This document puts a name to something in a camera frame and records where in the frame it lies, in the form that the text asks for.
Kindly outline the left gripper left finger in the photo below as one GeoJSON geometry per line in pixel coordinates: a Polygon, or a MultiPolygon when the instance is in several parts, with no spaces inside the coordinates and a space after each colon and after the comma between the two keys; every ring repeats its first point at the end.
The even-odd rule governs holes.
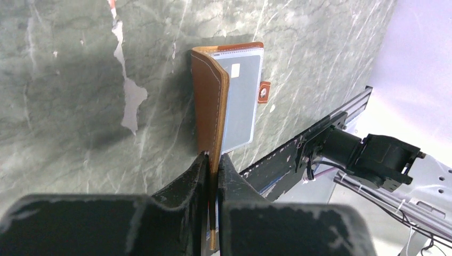
{"type": "Polygon", "coordinates": [[[1,217],[1,255],[204,255],[208,157],[153,195],[31,194],[1,217]]]}

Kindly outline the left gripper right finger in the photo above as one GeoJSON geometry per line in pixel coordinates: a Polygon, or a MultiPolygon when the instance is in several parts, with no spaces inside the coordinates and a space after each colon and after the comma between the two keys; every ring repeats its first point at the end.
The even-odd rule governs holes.
{"type": "Polygon", "coordinates": [[[221,255],[375,255],[361,215],[340,204],[271,202],[236,171],[219,163],[221,255]]]}

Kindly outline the brown leather card holder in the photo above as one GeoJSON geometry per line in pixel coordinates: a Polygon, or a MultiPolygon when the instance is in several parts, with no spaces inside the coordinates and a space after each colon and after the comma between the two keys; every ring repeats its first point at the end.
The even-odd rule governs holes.
{"type": "MultiPolygon", "coordinates": [[[[195,96],[195,117],[197,129],[197,145],[200,153],[206,153],[209,160],[208,168],[208,214],[210,249],[214,250],[216,235],[216,198],[219,187],[219,162],[225,112],[229,88],[229,75],[213,59],[212,54],[242,49],[260,47],[262,42],[239,43],[217,46],[196,46],[191,50],[191,74],[195,96]]],[[[257,105],[267,103],[270,84],[260,81],[257,105]]]]}

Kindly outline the grey card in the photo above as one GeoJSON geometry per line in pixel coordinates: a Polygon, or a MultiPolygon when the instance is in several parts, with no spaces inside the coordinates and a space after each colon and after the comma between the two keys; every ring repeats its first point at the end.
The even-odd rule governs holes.
{"type": "Polygon", "coordinates": [[[263,56],[260,47],[212,54],[229,75],[222,154],[253,141],[263,56]]]}

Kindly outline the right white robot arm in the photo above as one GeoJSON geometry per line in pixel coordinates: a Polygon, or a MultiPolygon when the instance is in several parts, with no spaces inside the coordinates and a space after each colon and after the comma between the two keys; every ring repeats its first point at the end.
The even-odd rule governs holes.
{"type": "Polygon", "coordinates": [[[394,137],[361,139],[329,128],[318,153],[340,166],[335,181],[391,213],[451,238],[451,168],[394,137]]]}

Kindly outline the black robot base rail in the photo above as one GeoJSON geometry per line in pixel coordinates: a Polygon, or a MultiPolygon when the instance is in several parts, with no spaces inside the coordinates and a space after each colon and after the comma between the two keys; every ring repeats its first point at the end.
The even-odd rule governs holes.
{"type": "Polygon", "coordinates": [[[265,199],[275,201],[301,181],[306,165],[317,157],[328,131],[340,128],[347,117],[344,111],[325,116],[239,175],[265,199]]]}

